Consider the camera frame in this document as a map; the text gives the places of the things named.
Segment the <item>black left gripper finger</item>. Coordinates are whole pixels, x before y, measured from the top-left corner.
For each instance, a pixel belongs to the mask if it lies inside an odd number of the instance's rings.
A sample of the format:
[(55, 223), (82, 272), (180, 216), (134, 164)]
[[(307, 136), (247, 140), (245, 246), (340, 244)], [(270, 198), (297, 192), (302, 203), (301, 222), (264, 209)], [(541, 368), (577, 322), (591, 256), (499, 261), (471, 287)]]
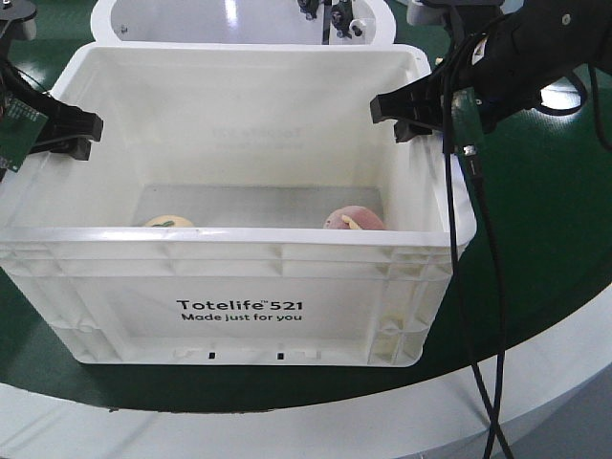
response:
[(88, 161), (91, 154), (92, 141), (85, 137), (60, 137), (40, 141), (33, 145), (29, 155), (42, 152), (68, 155), (77, 161)]
[(19, 73), (13, 74), (13, 93), (35, 111), (47, 117), (38, 142), (63, 141), (82, 138), (99, 142), (102, 119), (95, 113), (68, 105), (34, 89)]

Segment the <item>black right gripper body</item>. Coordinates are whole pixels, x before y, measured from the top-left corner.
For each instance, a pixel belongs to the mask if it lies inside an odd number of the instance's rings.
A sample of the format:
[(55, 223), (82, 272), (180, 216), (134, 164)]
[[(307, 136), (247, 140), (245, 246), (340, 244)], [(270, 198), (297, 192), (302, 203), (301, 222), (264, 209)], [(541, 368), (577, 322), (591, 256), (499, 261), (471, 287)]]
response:
[(477, 25), (461, 50), (453, 87), (474, 90), (490, 133), (505, 118), (536, 107), (542, 88), (578, 66), (611, 73), (611, 3), (525, 1), (500, 20)]

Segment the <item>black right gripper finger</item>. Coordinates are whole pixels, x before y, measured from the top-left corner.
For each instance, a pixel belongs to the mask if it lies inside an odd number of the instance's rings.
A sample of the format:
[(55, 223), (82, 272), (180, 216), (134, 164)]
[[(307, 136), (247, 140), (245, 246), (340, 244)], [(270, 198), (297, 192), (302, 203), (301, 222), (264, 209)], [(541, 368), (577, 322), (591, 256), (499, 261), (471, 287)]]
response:
[(441, 122), (420, 120), (397, 120), (394, 125), (396, 143), (409, 142), (419, 136), (429, 136), (434, 133), (444, 133), (445, 126)]
[(371, 120), (406, 121), (415, 125), (443, 125), (452, 120), (452, 96), (448, 76), (430, 74), (370, 101)]

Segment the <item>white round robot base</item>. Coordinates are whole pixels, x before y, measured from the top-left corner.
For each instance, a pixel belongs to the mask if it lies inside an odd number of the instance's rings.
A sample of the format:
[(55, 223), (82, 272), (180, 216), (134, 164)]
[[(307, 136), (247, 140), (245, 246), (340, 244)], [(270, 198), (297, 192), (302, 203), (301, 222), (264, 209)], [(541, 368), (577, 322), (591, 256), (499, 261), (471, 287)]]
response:
[[(329, 45), (387, 45), (394, 42), (396, 21), (384, 1), (352, 1), (353, 14), (364, 26), (362, 37)], [(98, 1), (90, 27), (99, 43), (322, 45), (323, 7), (307, 21), (296, 1), (183, 0)]]

